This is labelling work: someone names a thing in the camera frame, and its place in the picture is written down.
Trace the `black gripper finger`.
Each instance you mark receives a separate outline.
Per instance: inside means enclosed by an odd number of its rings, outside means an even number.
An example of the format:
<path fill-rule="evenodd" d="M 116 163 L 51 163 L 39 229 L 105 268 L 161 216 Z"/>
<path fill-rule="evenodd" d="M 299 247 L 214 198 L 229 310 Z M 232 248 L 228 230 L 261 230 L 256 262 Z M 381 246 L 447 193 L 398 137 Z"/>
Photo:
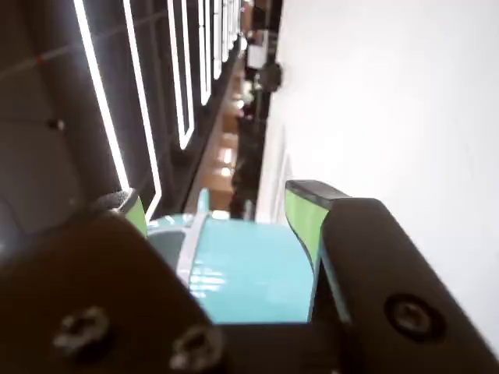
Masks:
<path fill-rule="evenodd" d="M 4 373 L 224 373 L 225 340 L 121 214 L 92 210 L 1 250 Z"/>
<path fill-rule="evenodd" d="M 495 373 L 498 361 L 387 207 L 315 180 L 285 184 L 313 269 L 309 320 L 339 373 Z"/>

